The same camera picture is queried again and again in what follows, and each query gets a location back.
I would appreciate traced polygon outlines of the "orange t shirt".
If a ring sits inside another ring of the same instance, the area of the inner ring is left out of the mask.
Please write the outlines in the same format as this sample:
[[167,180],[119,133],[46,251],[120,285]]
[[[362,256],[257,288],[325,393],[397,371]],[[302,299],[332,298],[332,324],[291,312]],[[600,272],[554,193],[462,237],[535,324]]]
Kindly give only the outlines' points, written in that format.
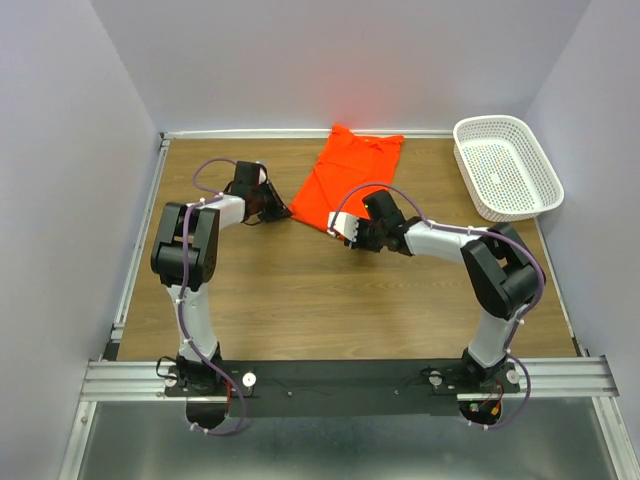
[[405,138],[356,135],[335,124],[323,151],[290,204],[292,218],[325,231],[329,214],[338,206],[345,213],[366,217],[362,198],[375,191],[373,187],[354,193],[352,189],[370,182],[392,182]]

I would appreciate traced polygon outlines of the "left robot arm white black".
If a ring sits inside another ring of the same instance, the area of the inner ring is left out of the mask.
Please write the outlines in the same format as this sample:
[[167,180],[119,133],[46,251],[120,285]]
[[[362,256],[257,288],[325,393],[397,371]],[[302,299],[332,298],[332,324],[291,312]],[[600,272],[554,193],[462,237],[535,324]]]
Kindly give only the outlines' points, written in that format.
[[201,395],[222,387],[240,391],[221,369],[220,342],[210,319],[209,283],[221,231],[253,217],[258,223],[272,223],[291,216],[264,164],[232,164],[232,180],[222,190],[210,189],[209,199],[164,205],[151,250],[152,272],[170,296],[180,334],[176,372],[165,378]]

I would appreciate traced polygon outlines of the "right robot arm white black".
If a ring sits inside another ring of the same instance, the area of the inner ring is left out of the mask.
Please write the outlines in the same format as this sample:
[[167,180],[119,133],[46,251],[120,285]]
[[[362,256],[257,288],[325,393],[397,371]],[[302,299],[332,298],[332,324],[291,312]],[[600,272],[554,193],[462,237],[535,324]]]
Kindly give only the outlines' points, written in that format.
[[524,316],[539,302],[546,275],[509,223],[488,228],[435,222],[419,214],[404,216],[387,190],[363,198],[366,214],[340,209],[328,214],[327,230],[351,249],[405,256],[437,257],[463,265],[481,316],[461,358],[460,379],[480,392],[496,380]]

